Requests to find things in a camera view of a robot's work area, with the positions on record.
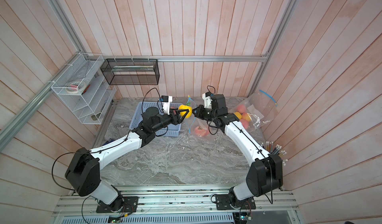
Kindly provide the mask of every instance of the white wire rack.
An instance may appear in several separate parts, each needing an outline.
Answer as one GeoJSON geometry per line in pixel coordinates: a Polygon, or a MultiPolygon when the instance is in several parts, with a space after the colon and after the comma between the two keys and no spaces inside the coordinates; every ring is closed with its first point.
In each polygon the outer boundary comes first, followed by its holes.
{"type": "Polygon", "coordinates": [[[116,92],[101,75],[94,77],[103,64],[100,54],[80,54],[60,75],[52,90],[83,124],[101,124],[116,92]]]}

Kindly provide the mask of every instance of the black mounting plate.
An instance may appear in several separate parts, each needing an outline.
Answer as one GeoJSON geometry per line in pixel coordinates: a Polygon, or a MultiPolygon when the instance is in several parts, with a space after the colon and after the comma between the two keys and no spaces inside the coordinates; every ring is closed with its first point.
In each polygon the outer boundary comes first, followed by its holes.
{"type": "MultiPolygon", "coordinates": [[[[123,197],[123,209],[121,212],[136,212],[137,211],[137,205],[138,205],[138,198],[139,197],[123,197]]],[[[112,212],[110,210],[109,205],[106,205],[102,201],[98,201],[98,207],[97,207],[97,213],[110,213],[112,212]]]]}
{"type": "MultiPolygon", "coordinates": [[[[230,204],[230,200],[228,198],[228,194],[220,194],[220,195],[215,195],[216,198],[216,209],[217,210],[235,210],[230,204]]],[[[253,198],[247,198],[244,202],[248,202],[243,204],[242,210],[247,210],[251,208],[252,210],[256,209],[255,201],[253,198]]]]}

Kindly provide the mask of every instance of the wooden wall panel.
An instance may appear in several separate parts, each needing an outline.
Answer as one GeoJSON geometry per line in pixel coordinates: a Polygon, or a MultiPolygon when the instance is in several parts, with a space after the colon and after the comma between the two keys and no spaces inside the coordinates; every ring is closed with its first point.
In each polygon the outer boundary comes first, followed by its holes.
{"type": "Polygon", "coordinates": [[[381,0],[299,0],[260,81],[277,101],[260,102],[262,130],[287,152],[284,188],[307,223],[381,215],[381,11],[381,0]]]}
{"type": "MultiPolygon", "coordinates": [[[[105,4],[94,5],[97,9],[93,19],[98,21],[98,16],[108,14],[105,4]]],[[[109,33],[114,31],[112,26],[109,29],[109,33]]],[[[84,42],[83,34],[79,37],[84,42]]],[[[0,129],[75,52],[75,45],[47,0],[0,0],[0,129]]],[[[61,154],[81,147],[89,149],[96,131],[94,125],[82,125],[52,94],[0,154],[2,221],[47,222],[59,197],[68,194],[52,180],[53,162],[61,154]]],[[[63,156],[54,167],[56,181],[65,187],[70,187],[64,174],[72,157],[63,156]]]]}
{"type": "MultiPolygon", "coordinates": [[[[68,17],[76,32],[80,33],[81,41],[87,44],[87,52],[101,52],[106,56],[115,56],[121,53],[122,48],[124,55],[261,55],[269,49],[289,2],[59,1],[65,13],[70,14],[68,17]]],[[[260,68],[258,65],[261,64],[165,62],[159,64],[161,76],[158,86],[127,85],[118,88],[122,97],[143,97],[154,87],[158,87],[161,94],[201,96],[207,91],[207,85],[212,85],[218,93],[226,96],[247,96],[260,68]]]]}

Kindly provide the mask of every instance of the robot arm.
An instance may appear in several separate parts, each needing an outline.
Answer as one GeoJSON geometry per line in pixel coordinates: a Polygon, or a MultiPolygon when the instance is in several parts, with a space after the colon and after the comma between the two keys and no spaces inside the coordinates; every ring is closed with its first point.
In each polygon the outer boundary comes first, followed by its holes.
{"type": "MultiPolygon", "coordinates": [[[[232,187],[228,194],[233,207],[241,207],[249,197],[259,197],[282,186],[282,160],[278,155],[270,155],[244,129],[235,114],[228,113],[222,94],[203,94],[204,105],[192,110],[195,117],[213,122],[217,128],[230,137],[244,154],[250,170],[246,181],[232,187]]],[[[113,186],[100,179],[100,170],[118,157],[147,145],[155,138],[155,132],[169,124],[180,124],[189,110],[170,110],[172,97],[162,96],[164,114],[156,107],[149,107],[142,114],[143,121],[126,136],[100,148],[86,150],[81,148],[74,155],[65,177],[80,196],[91,195],[97,198],[106,212],[119,212],[126,204],[122,194],[113,186]]]]}

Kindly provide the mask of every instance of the peach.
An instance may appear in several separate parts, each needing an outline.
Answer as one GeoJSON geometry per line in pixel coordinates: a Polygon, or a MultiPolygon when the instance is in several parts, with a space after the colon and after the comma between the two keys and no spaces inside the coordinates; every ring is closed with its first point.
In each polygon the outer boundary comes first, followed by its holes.
{"type": "Polygon", "coordinates": [[[239,112],[239,113],[244,113],[245,112],[245,105],[244,104],[240,104],[236,107],[236,110],[239,112]]]}
{"type": "Polygon", "coordinates": [[[248,129],[248,126],[249,126],[249,122],[248,121],[246,121],[244,119],[240,119],[240,122],[241,122],[241,124],[243,125],[243,127],[245,129],[248,129]]]}
{"type": "Polygon", "coordinates": [[[250,122],[250,121],[252,120],[252,119],[251,119],[251,116],[250,116],[247,112],[242,113],[242,114],[241,114],[241,117],[242,117],[244,120],[248,121],[248,122],[250,122]]]}

